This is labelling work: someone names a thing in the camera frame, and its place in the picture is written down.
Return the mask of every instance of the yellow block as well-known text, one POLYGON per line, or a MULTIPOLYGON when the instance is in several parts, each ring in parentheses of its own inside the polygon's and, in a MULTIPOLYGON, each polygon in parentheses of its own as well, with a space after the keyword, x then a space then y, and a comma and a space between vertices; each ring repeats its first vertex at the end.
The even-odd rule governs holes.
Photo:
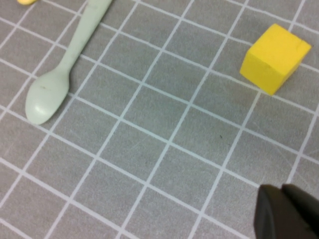
POLYGON ((273 95, 310 49, 308 43, 273 24, 247 51, 240 73, 273 95))

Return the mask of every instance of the spoon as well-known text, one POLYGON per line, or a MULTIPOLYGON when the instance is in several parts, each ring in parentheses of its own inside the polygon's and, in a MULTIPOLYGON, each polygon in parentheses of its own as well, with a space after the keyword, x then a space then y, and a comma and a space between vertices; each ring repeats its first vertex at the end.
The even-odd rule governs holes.
POLYGON ((46 122, 62 104, 69 91, 70 71, 111 2, 112 0, 88 1, 58 66, 37 78, 30 86, 25 101, 25 114, 31 123, 46 122))

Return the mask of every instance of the gray grid mat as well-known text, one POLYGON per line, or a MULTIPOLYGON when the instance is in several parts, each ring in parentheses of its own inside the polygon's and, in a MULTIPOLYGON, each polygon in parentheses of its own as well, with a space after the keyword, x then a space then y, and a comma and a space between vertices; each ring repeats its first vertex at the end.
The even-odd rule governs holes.
POLYGON ((319 1, 114 0, 31 125, 84 6, 0 2, 0 238, 254 238, 260 184, 319 197, 319 1), (239 68, 275 22, 313 48, 269 97, 239 68))

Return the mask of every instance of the white grid line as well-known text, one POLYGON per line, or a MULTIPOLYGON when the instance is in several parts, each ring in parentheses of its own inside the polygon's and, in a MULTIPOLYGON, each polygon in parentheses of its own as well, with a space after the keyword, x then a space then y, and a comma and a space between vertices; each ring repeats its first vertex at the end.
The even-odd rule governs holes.
MULTIPOLYGON (((214 65, 215 62, 217 61, 217 59, 218 59, 218 57, 219 57, 219 55, 220 55, 222 49, 223 49, 224 46, 226 45, 226 42, 227 42, 227 40, 228 40, 228 37, 231 35, 232 31, 234 30, 234 28, 235 28, 237 22, 239 21, 240 16, 241 16, 242 13, 244 12, 245 7, 247 6, 248 2, 249 2, 249 0, 246 0, 246 1, 245 1, 244 5, 241 7, 239 13, 237 14, 236 19, 234 20, 234 22, 233 22, 231 28, 229 29, 225 40, 224 40, 223 43, 221 44, 221 46, 220 46, 218 52, 216 53, 216 56, 215 56, 214 60, 212 61, 212 64, 210 65, 210 69, 213 68, 213 65, 214 65)), ((195 232, 196 232, 196 230, 197 230, 197 228, 198 228, 198 226, 199 226, 199 223, 200 223, 200 221, 201 221, 201 218, 202 218, 203 215, 205 214, 205 210, 206 210, 206 208, 207 208, 207 206, 208 206, 208 204, 209 204, 209 202, 210 202, 210 200, 211 200, 211 198, 212 198, 212 196, 213 196, 213 194, 214 194, 214 192, 215 192, 215 189, 217 188, 217 185, 218 185, 219 180, 220 180, 220 178, 221 178, 221 176, 222 176, 222 174, 223 174, 223 171, 224 171, 224 169, 226 168, 226 165, 227 165, 227 163, 228 163, 228 161, 229 161, 229 159, 230 159, 230 157, 231 157, 231 155, 232 155, 232 153, 233 153, 233 151, 234 151, 234 149, 235 149, 235 147, 236 147, 236 145, 237 145, 237 142, 239 141, 239 138, 240 138, 240 136, 241 136, 241 134, 242 134, 242 132, 243 132, 243 129, 245 128, 246 123, 248 122, 248 119, 249 119, 250 115, 252 114, 252 112, 253 112, 253 110, 254 110, 254 107, 255 107, 255 105, 256 105, 256 103, 257 103, 257 101, 258 101, 260 95, 261 95, 261 92, 259 91, 259 92, 257 93, 257 95, 256 95, 256 97, 255 97, 255 99, 254 99, 254 101, 253 101, 253 103, 252 103, 252 105, 251 105, 251 107, 250 107, 248 113, 247 113, 247 116, 246 116, 245 119, 244 119, 243 124, 242 124, 241 127, 240 127, 240 130, 238 131, 238 133, 237 133, 237 135, 236 135, 236 137, 235 137, 235 139, 234 139, 234 142, 233 142, 233 144, 232 144, 232 146, 231 146, 231 148, 230 148, 230 150, 229 150, 229 152, 228 152, 228 154, 227 154, 227 156, 226 156, 226 158, 225 158, 225 160, 224 160, 224 162, 223 162, 223 165, 222 165, 221 169, 220 169, 219 172, 218 172, 218 175, 217 175, 217 177, 216 177, 216 179, 215 179, 215 181, 214 181, 214 183, 213 183, 212 188, 211 188, 210 191, 209 191, 209 194, 208 194, 208 196, 207 196, 207 198, 206 198, 206 200, 205 200, 205 203, 204 203, 204 205, 202 206, 202 208, 201 208, 201 210, 200 210, 200 213, 199 213, 199 215, 198 215, 198 217, 197 217, 197 219, 196 219, 196 221, 195 221, 195 224, 193 225, 193 227, 192 227, 192 229, 191 229, 191 232, 190 232, 190 234, 189 234, 189 236, 188 236, 188 239, 192 239, 192 238, 194 237, 195 232)))
MULTIPOLYGON (((83 3, 83 5, 81 6, 80 10, 85 6, 86 1, 83 3)), ((67 29, 70 27, 70 25, 72 24, 72 22, 76 19, 76 15, 74 15, 72 17, 72 19, 69 21, 69 23, 66 25, 66 27, 63 29, 63 31, 61 32, 61 34, 59 35, 59 37, 56 39, 55 44, 63 37, 63 35, 66 33, 67 29)), ((15 95, 15 97, 11 100, 11 102, 9 103, 9 105, 7 106, 6 110, 1 114, 0 116, 0 120, 4 117, 5 113, 8 111, 8 109, 14 104, 15 100, 19 97, 19 95, 21 94, 21 92, 24 90, 24 88, 26 87, 26 85, 28 84, 28 82, 31 80, 31 77, 35 75, 35 73, 37 72, 37 70, 41 67, 41 65, 44 63, 44 61, 47 59, 47 57, 49 56, 49 54, 53 51, 55 45, 53 44, 51 46, 51 48, 48 50, 48 52, 45 54, 45 56, 43 57, 43 59, 40 61, 40 63, 37 65, 37 67, 34 69, 34 71, 32 72, 31 76, 28 77, 28 79, 25 81, 25 83, 22 85, 22 87, 20 88, 20 90, 18 91, 18 93, 15 95)), ((25 171, 28 166, 31 164, 31 162, 33 161, 33 159, 35 158, 35 156, 37 155, 37 153, 40 151, 40 149, 42 148, 42 146, 44 145, 44 143, 46 142, 46 140, 49 138, 49 135, 47 134, 45 136, 45 138, 43 139, 43 141, 40 143, 40 145, 38 146, 38 148, 35 150, 35 152, 33 153, 33 155, 31 156, 31 158, 28 160, 28 162, 25 164, 23 170, 25 171)), ((15 186, 18 184, 19 180, 21 179, 21 175, 19 175, 17 177, 17 179, 15 180, 15 182, 12 184, 12 186, 10 187, 10 189, 8 190, 8 192, 5 194, 4 198, 1 200, 0 202, 0 208, 4 205, 4 203, 6 202, 6 200, 8 199, 8 197, 10 196, 10 194, 12 193, 12 191, 14 190, 15 186)))
POLYGON ((313 128, 315 126, 316 120, 318 120, 318 116, 319 116, 319 104, 317 106, 316 113, 314 114, 314 116, 313 116, 313 118, 311 120, 311 123, 309 125, 309 129, 308 129, 307 135, 305 137, 305 140, 303 141, 303 144, 300 147, 300 150, 298 152, 298 155, 296 157, 294 165, 293 165, 293 167, 291 169, 291 172, 290 172, 290 174, 288 176, 287 183, 291 183, 291 181, 292 181, 292 179, 294 177, 294 174, 296 173, 296 170, 297 170, 297 167, 299 165, 300 159, 301 159, 301 157, 303 157, 304 149, 305 149, 305 147, 306 147, 306 145, 308 143, 308 140, 310 139, 310 136, 311 136, 311 133, 312 133, 313 128))
MULTIPOLYGON (((102 25, 103 27, 108 28, 108 29, 114 30, 112 27, 109 27, 109 26, 107 26, 107 25, 105 25, 105 24, 103 24, 103 23, 101 23, 101 25, 102 25)), ((34 32, 32 32, 32 31, 30 31, 30 30, 28 30, 28 29, 26 29, 26 28, 23 28, 23 27, 20 27, 20 26, 19 26, 18 28, 19 28, 20 30, 23 30, 23 31, 25 31, 25 32, 27 32, 27 33, 29 33, 29 34, 31 34, 31 35, 34 35, 34 36, 36 36, 36 37, 39 37, 40 39, 45 40, 45 41, 47 41, 47 42, 49 42, 49 43, 52 43, 52 44, 54 43, 54 41, 52 41, 52 40, 50 40, 50 39, 48 39, 48 38, 46 38, 46 37, 43 37, 43 36, 41 36, 41 35, 39 35, 39 34, 37 34, 37 33, 34 33, 34 32)), ((131 36, 131 35, 127 34, 127 33, 124 33, 124 32, 121 32, 121 31, 120 31, 119 34, 124 35, 124 36, 126 36, 126 37, 129 37, 129 38, 131 38, 131 39, 133 39, 133 40, 136 40, 136 41, 138 41, 138 42, 144 43, 144 44, 146 44, 146 45, 148 45, 148 46, 150 46, 150 47, 152 47, 152 48, 154 48, 154 49, 156 49, 156 50, 160 50, 159 47, 157 47, 157 46, 155 46, 155 45, 152 45, 151 43, 148 43, 148 42, 146 42, 146 41, 144 41, 144 40, 141 40, 141 39, 139 39, 139 38, 136 38, 136 37, 134 37, 134 36, 131 36)), ((247 44, 247 45, 250 45, 250 46, 252 45, 252 43, 250 43, 250 42, 241 41, 241 40, 239 40, 239 39, 237 39, 237 38, 231 38, 231 37, 230 37, 229 39, 232 39, 232 40, 235 40, 235 41, 237 41, 237 42, 241 42, 241 43, 244 43, 244 44, 247 44)), ((55 45, 55 46, 58 46, 58 47, 60 47, 60 48, 62 48, 62 49, 64 49, 64 50, 67 49, 66 46, 61 45, 60 43, 55 43, 54 45, 55 45)), ((180 59, 180 60, 182 60, 182 61, 184 61, 184 62, 186 62, 186 63, 189 63, 189 64, 192 64, 192 65, 194 65, 194 66, 200 67, 201 69, 204 69, 204 70, 207 70, 207 69, 208 69, 208 68, 205 67, 205 66, 202 66, 202 65, 200 65, 200 64, 198 64, 198 63, 196 63, 196 62, 193 62, 193 61, 191 61, 191 60, 188 60, 187 58, 181 57, 181 56, 179 56, 179 55, 177 55, 177 54, 175 54, 175 53, 169 52, 169 51, 167 51, 167 50, 164 50, 163 52, 166 53, 166 54, 169 54, 169 55, 171 55, 171 56, 173 56, 173 57, 175 57, 175 58, 178 58, 178 59, 180 59)), ((96 60, 91 59, 90 57, 87 57, 87 56, 85 56, 85 55, 83 55, 83 54, 81 54, 80 57, 82 57, 82 58, 84 58, 84 59, 86 59, 86 60, 88 60, 88 61, 90 61, 90 62, 92 62, 92 63, 94 63, 94 64, 98 64, 99 66, 102 66, 102 67, 104 67, 104 68, 107 68, 107 69, 109 69, 109 70, 111 70, 111 71, 113 71, 113 72, 115 72, 115 73, 117 73, 117 74, 120 74, 120 75, 126 77, 127 79, 130 79, 130 80, 133 80, 133 81, 135 81, 135 82, 141 83, 140 80, 137 80, 137 79, 135 79, 135 78, 133 78, 133 77, 131 77, 131 76, 128 76, 128 75, 126 75, 126 74, 124 74, 124 73, 122 73, 122 72, 120 72, 120 71, 118 71, 118 70, 116 70, 116 69, 114 69, 114 68, 111 68, 111 67, 109 67, 109 66, 107 66, 107 65, 105 65, 105 64, 103 64, 103 63, 97 62, 96 60)), ((15 65, 13 65, 13 64, 11 64, 11 63, 9 63, 9 62, 3 60, 3 59, 0 59, 0 62, 3 62, 4 64, 7 64, 7 65, 10 65, 10 66, 13 67, 14 69, 19 70, 19 71, 21 71, 21 72, 23 72, 23 73, 25 73, 25 74, 27 74, 27 75, 30 75, 30 74, 27 73, 25 70, 23 70, 23 69, 21 69, 21 68, 18 68, 17 66, 15 66, 15 65)), ((301 63, 300 65, 303 66, 303 67, 306 67, 306 68, 308 68, 308 69, 310 69, 310 70, 313 70, 313 71, 316 71, 316 72, 319 73, 319 69, 316 69, 316 68, 314 68, 314 67, 312 67, 312 66, 306 65, 306 64, 304 64, 304 63, 301 63)), ((253 90, 256 90, 256 91, 260 91, 260 89, 259 89, 258 87, 254 86, 254 85, 250 85, 250 84, 245 83, 245 82, 242 82, 242 81, 239 81, 239 80, 237 80, 236 78, 231 77, 231 76, 228 76, 228 75, 226 75, 226 74, 219 73, 219 72, 217 72, 217 71, 215 71, 215 70, 211 70, 211 73, 213 73, 213 74, 215 74, 215 75, 218 75, 218 76, 221 76, 221 77, 224 77, 224 78, 227 78, 227 79, 229 79, 229 80, 231 80, 231 81, 234 81, 234 82, 236 82, 236 83, 238 83, 238 84, 241 84, 241 85, 243 85, 243 86, 246 86, 246 87, 248 87, 248 88, 250 88, 250 89, 253 89, 253 90)), ((143 85, 146 86, 146 87, 149 87, 149 88, 152 87, 152 89, 155 90, 155 91, 160 91, 159 89, 157 89, 157 88, 155 88, 155 87, 153 87, 153 86, 151 86, 151 85, 148 85, 147 83, 143 83, 143 85)), ((290 105, 295 106, 295 107, 297 107, 297 108, 300 108, 300 109, 302 109, 302 110, 304 110, 304 111, 307 111, 307 112, 309 112, 309 113, 311 113, 311 114, 314 114, 314 113, 315 113, 313 110, 310 110, 310 109, 308 109, 308 108, 306 108, 306 107, 304 107, 304 106, 301 106, 301 105, 299 105, 299 104, 296 104, 296 103, 294 103, 294 102, 292 102, 292 101, 289 101, 289 100, 287 100, 287 99, 285 99, 285 98, 282 98, 282 97, 279 97, 279 96, 276 96, 276 95, 274 95, 273 97, 276 98, 276 99, 278 99, 278 100, 280 100, 280 101, 283 101, 283 102, 285 102, 285 103, 287 103, 287 104, 290 104, 290 105)))
POLYGON ((17 22, 17 24, 13 24, 13 29, 11 30, 11 32, 6 36, 6 38, 3 40, 3 42, 0 44, 0 49, 9 41, 9 39, 11 38, 11 36, 15 33, 15 31, 17 30, 18 26, 20 26, 20 24, 23 22, 23 20, 26 18, 26 16, 29 14, 29 12, 34 8, 35 4, 32 5, 30 8, 28 8, 27 11, 25 11, 25 13, 22 15, 22 17, 20 18, 20 20, 17 22))
POLYGON ((288 28, 288 31, 292 31, 292 29, 293 29, 294 25, 296 24, 297 18, 298 18, 298 16, 299 16, 299 14, 300 14, 300 12, 301 12, 301 9, 303 8, 305 2, 306 2, 306 0, 302 0, 302 1, 300 2, 300 5, 299 5, 299 7, 298 7, 298 9, 297 9, 297 12, 296 12, 296 14, 295 14, 293 20, 292 20, 291 23, 290 23, 290 26, 289 26, 289 28, 288 28))
POLYGON ((17 233, 19 236, 23 237, 24 239, 32 239, 27 234, 25 234, 24 232, 22 232, 18 228, 14 227, 13 225, 11 225, 10 223, 8 223, 7 221, 5 221, 2 218, 0 218, 0 223, 3 224, 5 227, 9 228, 11 231, 17 233))

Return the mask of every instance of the grid square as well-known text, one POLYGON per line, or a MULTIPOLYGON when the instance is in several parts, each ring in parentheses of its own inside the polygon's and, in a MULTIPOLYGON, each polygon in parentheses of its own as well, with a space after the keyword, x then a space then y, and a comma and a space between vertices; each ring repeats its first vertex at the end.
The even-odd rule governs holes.
POLYGON ((147 180, 164 147, 163 142, 120 123, 101 157, 147 180))
POLYGON ((164 11, 168 11, 175 15, 181 16, 185 11, 188 3, 190 0, 178 0, 178 1, 171 1, 171 0, 143 0, 150 5, 155 7, 161 8, 164 11))
POLYGON ((0 21, 0 44, 4 41, 4 39, 8 36, 8 34, 12 31, 13 27, 9 24, 0 21))
MULTIPOLYGON (((48 58, 44 61, 42 66, 36 72, 36 75, 39 77, 51 70, 53 70, 57 65, 60 63, 65 50, 56 46, 53 51, 50 53, 48 58)), ((69 92, 75 93, 79 87, 81 86, 82 82, 89 74, 90 70, 93 67, 93 63, 84 59, 83 57, 79 57, 78 60, 75 62, 74 67, 71 69, 70 72, 70 89, 69 92)))
MULTIPOLYGON (((79 21, 80 17, 77 17, 61 38, 60 44, 66 47, 69 46, 79 21)), ((82 54, 97 61, 114 34, 114 31, 98 25, 89 42, 85 45, 82 54)))
POLYGON ((32 72, 50 47, 50 43, 17 29, 0 50, 0 58, 32 72))
POLYGON ((277 23, 286 29, 288 29, 290 25, 287 22, 278 20, 264 13, 246 8, 240 16, 231 35, 235 38, 255 43, 258 38, 274 23, 277 23))
POLYGON ((132 0, 116 0, 112 1, 107 13, 102 18, 101 22, 116 29, 120 28, 124 19, 130 13, 134 6, 132 0))
POLYGON ((147 189, 126 229, 139 238, 187 238, 197 215, 147 189))
POLYGON ((203 69, 163 53, 146 83, 189 101, 204 74, 203 69))
POLYGON ((137 87, 136 82, 98 66, 79 96, 120 115, 137 87))
POLYGON ((319 198, 319 164, 313 163, 304 158, 300 159, 292 183, 302 190, 319 198))
POLYGON ((78 11, 85 0, 50 0, 70 10, 78 11))
POLYGON ((55 41, 72 17, 73 14, 65 10, 39 1, 23 20, 21 26, 55 41))
POLYGON ((70 205, 56 226, 52 239, 115 238, 117 232, 84 211, 70 205))
POLYGON ((213 70, 252 85, 253 83, 248 81, 239 73, 242 62, 249 48, 249 45, 228 39, 213 67, 213 70))
POLYGON ((193 239, 239 239, 239 237, 219 227, 218 225, 206 220, 201 219, 198 228, 195 232, 193 239))
POLYGON ((5 139, 0 140, 0 156, 19 168, 24 167, 45 136, 10 114, 5 114, 0 121, 0 135, 5 139))
POLYGON ((92 158, 50 137, 41 148, 28 173, 70 196, 81 180, 92 158))
POLYGON ((227 33, 234 23, 241 6, 227 1, 194 1, 185 18, 217 31, 227 33))
POLYGON ((301 9, 297 22, 319 31, 319 2, 317 0, 307 0, 301 9))
POLYGON ((158 51, 126 36, 118 35, 102 63, 142 80, 158 51))
POLYGON ((242 124, 257 92, 220 76, 210 74, 194 104, 242 124))
POLYGON ((208 204, 206 214, 254 238, 257 192, 257 188, 224 173, 208 204))
POLYGON ((312 115, 270 96, 261 95, 247 128, 299 150, 312 115))
POLYGON ((22 177, 1 209, 1 217, 34 239, 44 238, 65 202, 22 177))
POLYGON ((304 149, 304 154, 319 160, 319 118, 317 117, 313 131, 304 149))
POLYGON ((151 184, 200 210, 218 171, 217 168, 171 147, 151 184))
POLYGON ((121 225, 141 189, 142 184, 97 161, 75 200, 121 225))
POLYGON ((18 173, 0 163, 0 201, 17 178, 18 173))
POLYGON ((143 87, 125 119, 161 137, 169 138, 185 108, 185 104, 143 87))
POLYGON ((97 153, 115 122, 111 116, 74 100, 54 132, 92 153, 97 153))
POLYGON ((147 6, 138 5, 123 32, 162 47, 177 23, 177 19, 147 6))
POLYGON ((257 184, 281 187, 286 182, 295 159, 295 154, 243 132, 227 168, 257 184))
POLYGON ((292 33, 312 46, 309 53, 303 59, 303 62, 305 64, 318 68, 319 34, 313 33, 299 26, 294 26, 292 33))
POLYGON ((319 73, 301 66, 279 88, 276 95, 315 111, 319 102, 318 78, 319 73))
POLYGON ((0 17, 17 23, 25 14, 27 8, 12 0, 1 0, 0 17))
POLYGON ((166 49, 208 67, 223 39, 220 35, 182 22, 166 49))
POLYGON ((23 239, 23 237, 20 237, 18 234, 16 234, 14 231, 11 231, 9 228, 7 228, 3 224, 0 224, 0 238, 3 238, 3 239, 23 239))
POLYGON ((237 132, 237 128, 191 108, 174 142, 221 165, 237 132))
POLYGON ((248 2, 248 5, 292 20, 298 10, 300 2, 301 0, 251 0, 248 2))
POLYGON ((18 93, 27 76, 0 63, 0 105, 7 106, 18 93))

